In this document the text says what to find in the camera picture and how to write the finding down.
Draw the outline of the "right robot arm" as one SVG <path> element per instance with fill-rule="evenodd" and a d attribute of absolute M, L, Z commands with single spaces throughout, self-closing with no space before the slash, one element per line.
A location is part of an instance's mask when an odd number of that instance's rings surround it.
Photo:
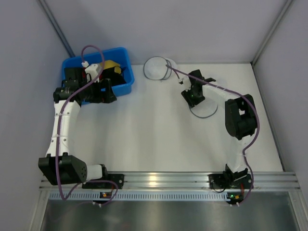
<path fill-rule="evenodd" d="M 231 136 L 231 143 L 223 174 L 231 181 L 246 177 L 250 169 L 245 151 L 259 127 L 253 97 L 216 85 L 215 79 L 205 79 L 199 69 L 178 77 L 178 81 L 184 87 L 181 95 L 190 110 L 208 99 L 224 110 L 223 127 Z"/>

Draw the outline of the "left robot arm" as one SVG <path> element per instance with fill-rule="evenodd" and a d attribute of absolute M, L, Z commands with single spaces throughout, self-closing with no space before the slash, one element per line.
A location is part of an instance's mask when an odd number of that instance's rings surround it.
<path fill-rule="evenodd" d="M 107 175 L 103 164 L 87 165 L 75 157 L 73 133 L 83 102 L 116 101 L 111 80 L 98 77 L 103 72 L 100 64 L 65 68 L 64 72 L 67 76 L 53 93 L 55 115 L 50 146 L 38 167 L 51 185 L 103 180 Z"/>

